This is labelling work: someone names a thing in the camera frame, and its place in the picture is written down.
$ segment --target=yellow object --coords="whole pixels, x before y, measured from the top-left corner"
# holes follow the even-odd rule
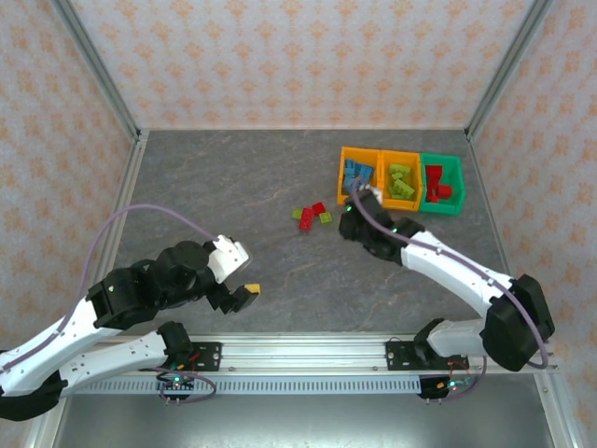
[[[261,294],[261,285],[259,283],[252,283],[250,285],[245,285],[244,287],[249,292],[252,292],[254,294]]]
[[[342,147],[340,154],[340,174],[338,176],[338,204],[343,205],[347,194],[342,193],[342,183],[344,181],[344,161],[352,159],[355,163],[364,163],[373,167],[373,175],[369,180],[369,184],[373,187],[379,186],[380,166],[381,166],[382,152],[378,149],[366,149],[364,147]]]
[[[338,204],[343,205],[348,195],[342,193],[344,180],[344,161],[352,159],[357,163],[373,166],[375,171],[370,184],[383,193],[382,207],[390,210],[410,210],[417,212],[423,195],[423,179],[421,178],[421,155],[416,152],[366,149],[363,147],[342,147],[340,154],[340,174],[338,176]],[[411,200],[392,199],[388,187],[394,183],[390,175],[390,165],[397,163],[410,167],[410,172],[401,180],[414,189]]]

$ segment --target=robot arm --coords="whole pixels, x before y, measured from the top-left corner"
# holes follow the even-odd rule
[[[220,235],[203,246],[185,241],[163,250],[155,261],[118,268],[90,288],[68,317],[29,342],[0,354],[0,417],[24,420],[51,409],[60,396],[115,374],[184,362],[192,345],[181,324],[164,324],[134,343],[85,353],[104,338],[141,322],[159,310],[207,297],[224,314],[239,312],[259,294],[258,285],[230,293],[224,281],[250,262],[243,245]],[[48,336],[55,339],[37,347]],[[28,354],[26,359],[15,361]]]
[[[340,234],[358,241],[373,256],[393,261],[435,280],[468,303],[480,319],[450,322],[435,319],[415,337],[411,355],[422,365],[454,355],[489,356],[510,371],[519,371],[537,351],[537,343],[521,314],[496,287],[509,290],[533,319],[543,341],[554,332],[553,320],[538,282],[529,275],[519,279],[496,273],[442,244],[417,222],[403,217],[394,222],[368,189],[359,191],[364,210],[393,233],[409,238],[408,243],[391,238],[371,226],[349,199],[340,219]],[[447,256],[457,255],[458,262]],[[476,267],[491,277],[483,280],[471,271]]]

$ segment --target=wall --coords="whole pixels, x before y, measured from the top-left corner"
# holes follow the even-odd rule
[[[48,0],[0,3],[0,341],[23,343],[77,299],[130,141]],[[0,420],[2,446],[28,424]]]
[[[597,8],[558,1],[475,141],[507,252],[541,282],[597,438]]]
[[[460,128],[532,0],[75,0],[150,128]]]

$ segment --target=orange wallpaper pattern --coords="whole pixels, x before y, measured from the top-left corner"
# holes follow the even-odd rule
[[[148,128],[464,128],[532,0],[75,0]]]
[[[555,2],[475,143],[517,272],[541,282],[597,439],[597,8]]]
[[[48,0],[0,3],[0,341],[63,315],[130,140]],[[2,446],[28,424],[0,421]]]

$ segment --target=marble surface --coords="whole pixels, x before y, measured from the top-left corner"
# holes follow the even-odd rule
[[[417,219],[441,241],[503,271],[498,245],[465,136],[459,131],[162,131],[148,136],[132,203],[157,203],[211,233],[243,242],[253,261],[229,285],[260,283],[262,295],[236,315],[207,301],[162,312],[132,332],[167,320],[205,331],[416,332],[435,317],[477,315],[426,277],[374,259],[345,242],[337,226],[336,189],[342,146],[460,156],[466,202],[459,217],[394,212]],[[313,223],[302,234],[294,207],[323,201],[333,225]],[[129,214],[117,266],[155,258],[168,246],[202,238],[154,211]]]

